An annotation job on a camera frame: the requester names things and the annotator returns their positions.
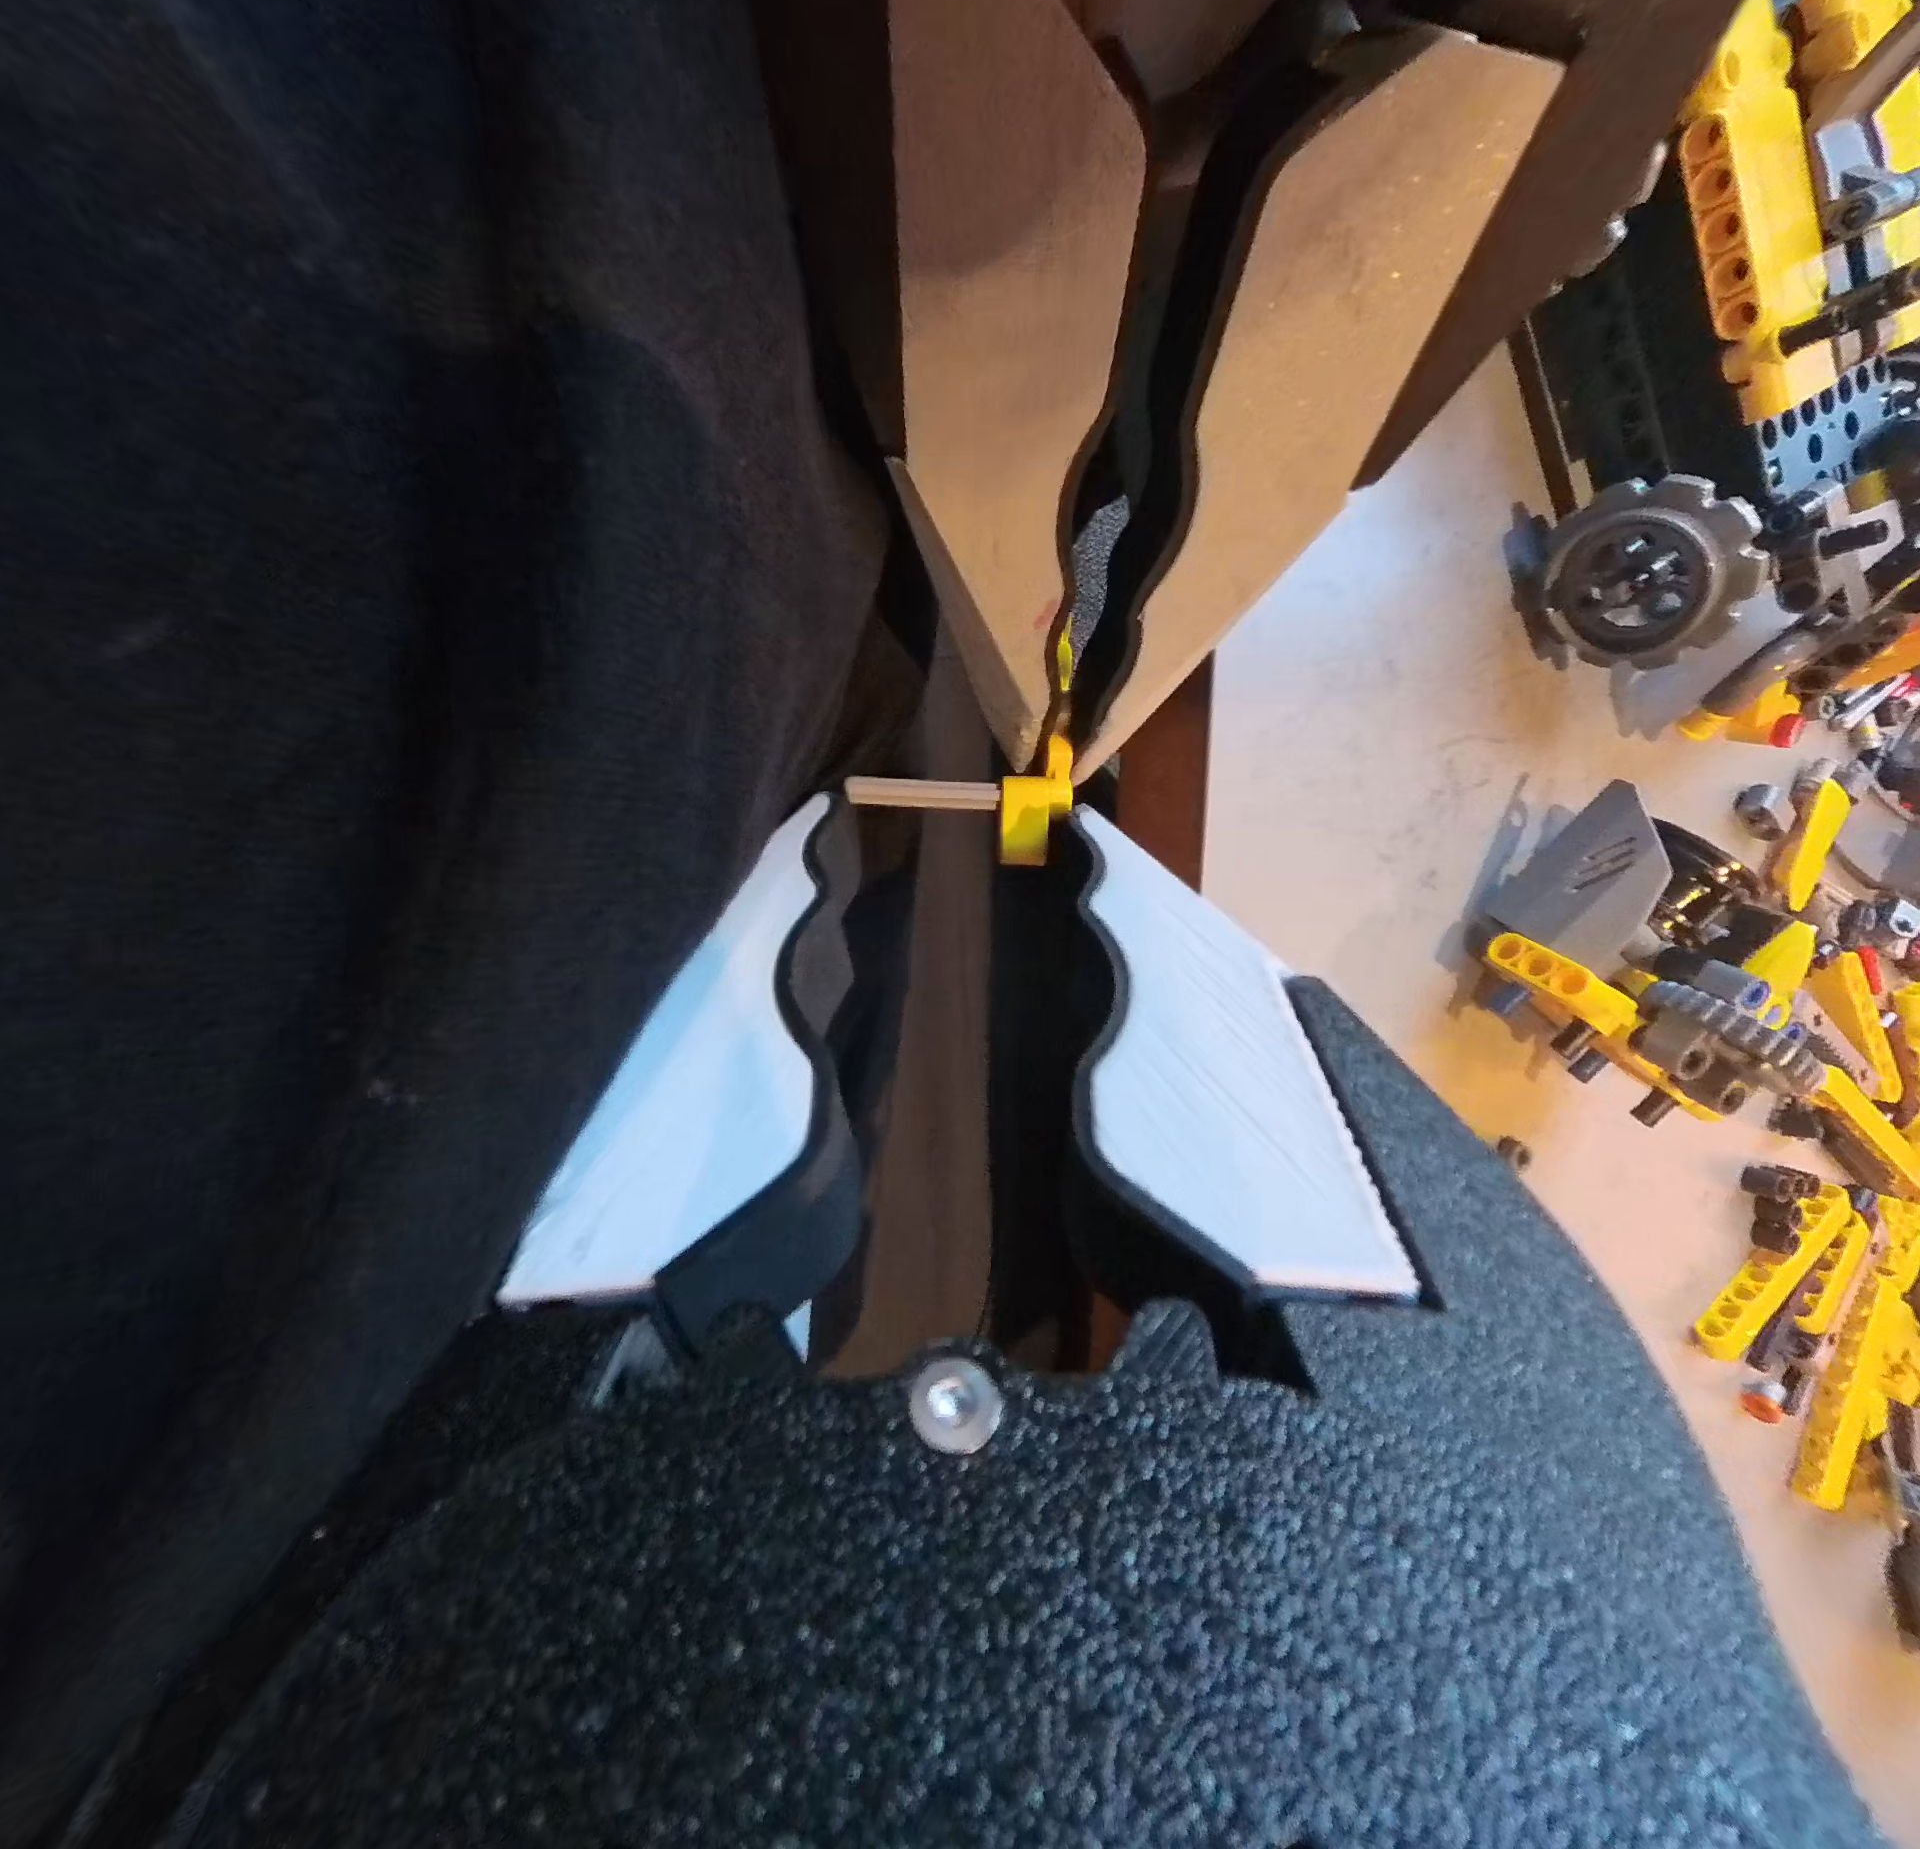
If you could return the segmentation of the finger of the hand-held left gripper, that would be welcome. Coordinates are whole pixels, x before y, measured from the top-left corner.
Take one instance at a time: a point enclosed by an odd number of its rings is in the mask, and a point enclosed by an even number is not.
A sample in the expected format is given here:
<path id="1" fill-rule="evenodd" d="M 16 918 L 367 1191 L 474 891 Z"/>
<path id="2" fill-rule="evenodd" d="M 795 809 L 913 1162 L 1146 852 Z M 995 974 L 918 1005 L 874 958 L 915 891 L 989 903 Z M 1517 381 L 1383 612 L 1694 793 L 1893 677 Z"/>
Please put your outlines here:
<path id="1" fill-rule="evenodd" d="M 1066 520 L 1110 420 L 1146 138 L 1061 0 L 885 0 L 902 445 L 889 472 L 995 743 L 1053 715 Z"/>
<path id="2" fill-rule="evenodd" d="M 1076 686 L 1114 759 L 1343 509 L 1565 65 L 1460 31 L 1343 40 L 1288 130 L 1202 173 L 1155 356 L 1150 472 Z"/>

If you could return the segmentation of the black connector cluster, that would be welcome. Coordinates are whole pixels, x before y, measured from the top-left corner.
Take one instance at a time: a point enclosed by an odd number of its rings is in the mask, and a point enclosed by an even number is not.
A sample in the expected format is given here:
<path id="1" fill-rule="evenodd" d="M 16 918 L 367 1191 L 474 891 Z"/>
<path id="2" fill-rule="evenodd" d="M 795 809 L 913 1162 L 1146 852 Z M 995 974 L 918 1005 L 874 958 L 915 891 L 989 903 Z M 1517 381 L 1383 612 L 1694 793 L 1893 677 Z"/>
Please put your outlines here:
<path id="1" fill-rule="evenodd" d="M 1786 1260 L 1801 1239 L 1808 1204 L 1818 1201 L 1825 1180 L 1799 1167 L 1755 1162 L 1741 1169 L 1738 1191 L 1749 1195 L 1749 1249 Z"/>

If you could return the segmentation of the yellow brick vehicle model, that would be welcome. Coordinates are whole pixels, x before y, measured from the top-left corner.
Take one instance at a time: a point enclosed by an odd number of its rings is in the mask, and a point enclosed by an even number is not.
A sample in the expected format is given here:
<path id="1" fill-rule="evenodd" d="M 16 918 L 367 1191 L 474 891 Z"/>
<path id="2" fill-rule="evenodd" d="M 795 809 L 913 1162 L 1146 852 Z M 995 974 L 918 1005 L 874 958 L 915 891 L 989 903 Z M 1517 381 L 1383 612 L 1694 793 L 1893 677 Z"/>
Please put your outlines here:
<path id="1" fill-rule="evenodd" d="M 1918 669 L 1918 0 L 1741 0 L 1609 249 L 1526 323 L 1534 652 L 1792 745 Z"/>

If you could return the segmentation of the spread of yellow beams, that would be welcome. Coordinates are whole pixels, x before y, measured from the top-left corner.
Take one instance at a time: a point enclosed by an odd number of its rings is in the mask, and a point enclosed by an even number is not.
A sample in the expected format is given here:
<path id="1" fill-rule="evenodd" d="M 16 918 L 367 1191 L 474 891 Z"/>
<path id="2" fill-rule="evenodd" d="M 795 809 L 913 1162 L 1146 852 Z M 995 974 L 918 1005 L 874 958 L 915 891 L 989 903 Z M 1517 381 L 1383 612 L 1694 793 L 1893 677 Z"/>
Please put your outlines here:
<path id="1" fill-rule="evenodd" d="M 1840 1167 L 1781 1260 L 1748 1249 L 1692 1326 L 1700 1354 L 1781 1379 L 1801 1426 L 1792 1490 L 1840 1511 L 1866 1471 L 1918 1552 L 1918 981 L 1884 979 L 1873 948 L 1818 948 L 1793 1005 L 1848 1099 L 1781 1103 L 1774 1132 Z"/>

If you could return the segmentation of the small yellow connector piece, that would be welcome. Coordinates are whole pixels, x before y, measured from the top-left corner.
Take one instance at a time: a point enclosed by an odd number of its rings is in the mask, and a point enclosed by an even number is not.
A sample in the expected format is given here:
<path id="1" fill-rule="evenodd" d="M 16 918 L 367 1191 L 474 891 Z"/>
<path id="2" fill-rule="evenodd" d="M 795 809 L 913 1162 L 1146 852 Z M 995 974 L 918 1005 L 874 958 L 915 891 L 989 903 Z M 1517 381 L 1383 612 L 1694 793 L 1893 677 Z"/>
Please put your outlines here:
<path id="1" fill-rule="evenodd" d="M 1053 825 L 1070 814 L 1070 774 L 1005 776 L 998 787 L 998 861 L 1042 866 Z"/>

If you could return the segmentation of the yellow brick wheel subassembly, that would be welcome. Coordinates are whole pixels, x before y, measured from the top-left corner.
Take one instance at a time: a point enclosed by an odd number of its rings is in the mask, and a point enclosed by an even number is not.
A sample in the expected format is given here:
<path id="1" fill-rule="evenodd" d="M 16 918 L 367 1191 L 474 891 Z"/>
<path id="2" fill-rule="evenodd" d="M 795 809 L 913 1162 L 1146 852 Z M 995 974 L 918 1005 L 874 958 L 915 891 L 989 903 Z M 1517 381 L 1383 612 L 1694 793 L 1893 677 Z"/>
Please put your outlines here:
<path id="1" fill-rule="evenodd" d="M 1822 948 L 1731 852 L 1608 782 L 1468 918 L 1478 999 L 1553 1024 L 1579 1084 L 1641 1084 L 1635 1119 L 1719 1121 L 1753 1097 L 1812 1103 L 1827 1062 L 1793 1005 Z"/>

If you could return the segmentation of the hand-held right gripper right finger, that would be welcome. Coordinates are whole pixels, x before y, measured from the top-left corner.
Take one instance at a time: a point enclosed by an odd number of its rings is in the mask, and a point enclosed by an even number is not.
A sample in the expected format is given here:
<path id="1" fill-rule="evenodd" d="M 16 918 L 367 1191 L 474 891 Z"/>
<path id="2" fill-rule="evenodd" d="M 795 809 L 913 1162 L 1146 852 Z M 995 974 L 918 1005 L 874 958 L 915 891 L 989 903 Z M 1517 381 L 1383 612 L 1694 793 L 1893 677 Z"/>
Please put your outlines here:
<path id="1" fill-rule="evenodd" d="M 1079 806 L 1079 915 L 1114 1002 L 1072 1079 L 1091 1176 L 1254 1302 L 1412 1306 L 1420 1269 L 1293 999 L 1293 970 Z"/>

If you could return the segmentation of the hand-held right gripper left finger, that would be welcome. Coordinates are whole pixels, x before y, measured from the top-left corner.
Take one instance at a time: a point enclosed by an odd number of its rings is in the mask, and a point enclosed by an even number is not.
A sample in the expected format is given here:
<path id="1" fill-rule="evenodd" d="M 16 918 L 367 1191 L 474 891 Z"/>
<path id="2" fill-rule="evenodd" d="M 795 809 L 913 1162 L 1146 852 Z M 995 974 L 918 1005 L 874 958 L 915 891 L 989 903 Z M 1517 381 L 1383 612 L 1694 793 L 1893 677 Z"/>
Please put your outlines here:
<path id="1" fill-rule="evenodd" d="M 795 1354 L 861 1243 L 861 1149 L 834 1062 L 861 855 L 806 798 L 626 1049 L 544 1188 L 496 1308 L 636 1308 L 684 1354 L 738 1308 Z"/>

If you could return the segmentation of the person's dark clothing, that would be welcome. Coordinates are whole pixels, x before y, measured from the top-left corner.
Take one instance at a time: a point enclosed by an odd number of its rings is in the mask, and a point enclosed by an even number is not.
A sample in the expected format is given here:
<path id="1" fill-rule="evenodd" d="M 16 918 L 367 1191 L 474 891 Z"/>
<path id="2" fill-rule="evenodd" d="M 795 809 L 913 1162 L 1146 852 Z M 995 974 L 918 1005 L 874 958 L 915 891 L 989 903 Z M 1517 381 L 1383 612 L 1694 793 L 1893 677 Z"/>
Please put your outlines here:
<path id="1" fill-rule="evenodd" d="M 749 0 L 2 0 L 2 1844 L 272 1585 L 818 787 Z"/>

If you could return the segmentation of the yellow curved fairing piece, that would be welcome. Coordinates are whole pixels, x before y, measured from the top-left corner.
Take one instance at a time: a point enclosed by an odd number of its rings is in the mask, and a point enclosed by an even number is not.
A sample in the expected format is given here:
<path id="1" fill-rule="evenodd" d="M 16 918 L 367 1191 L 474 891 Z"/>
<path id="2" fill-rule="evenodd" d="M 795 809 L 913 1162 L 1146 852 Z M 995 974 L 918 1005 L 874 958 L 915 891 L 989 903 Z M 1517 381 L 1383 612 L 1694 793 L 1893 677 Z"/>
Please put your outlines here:
<path id="1" fill-rule="evenodd" d="M 1793 825 L 1771 866 L 1774 889 L 1792 913 L 1810 905 L 1851 811 L 1855 798 L 1838 776 L 1822 776 L 1793 796 Z"/>

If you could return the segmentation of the grey desk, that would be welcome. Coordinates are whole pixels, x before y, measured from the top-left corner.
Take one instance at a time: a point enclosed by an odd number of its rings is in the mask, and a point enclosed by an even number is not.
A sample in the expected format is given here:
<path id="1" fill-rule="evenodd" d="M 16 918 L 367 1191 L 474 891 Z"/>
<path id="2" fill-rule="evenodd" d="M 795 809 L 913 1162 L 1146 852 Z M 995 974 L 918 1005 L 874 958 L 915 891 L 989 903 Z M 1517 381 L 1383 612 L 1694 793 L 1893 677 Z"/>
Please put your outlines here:
<path id="1" fill-rule="evenodd" d="M 1738 1407 L 1738 1371 L 1692 1320 L 1748 1250 L 1738 1171 L 1825 1169 L 1768 1108 L 1646 1128 L 1644 1090 L 1565 1075 L 1528 1018 L 1476 1002 L 1463 922 L 1534 843 L 1630 778 L 1652 814 L 1762 859 L 1731 811 L 1788 787 L 1799 745 L 1646 736 L 1664 691 L 1539 662 L 1501 553 L 1546 482 L 1506 348 L 1227 636 L 1213 662 L 1205 894 L 1287 965 L 1321 976 L 1478 1138 L 1530 1149 L 1528 1188 L 1641 1331 L 1738 1522 L 1782 1649 L 1884 1833 L 1918 1844 L 1918 1652 L 1884 1593 L 1871 1496 L 1830 1514 L 1792 1496 L 1799 1430 Z"/>

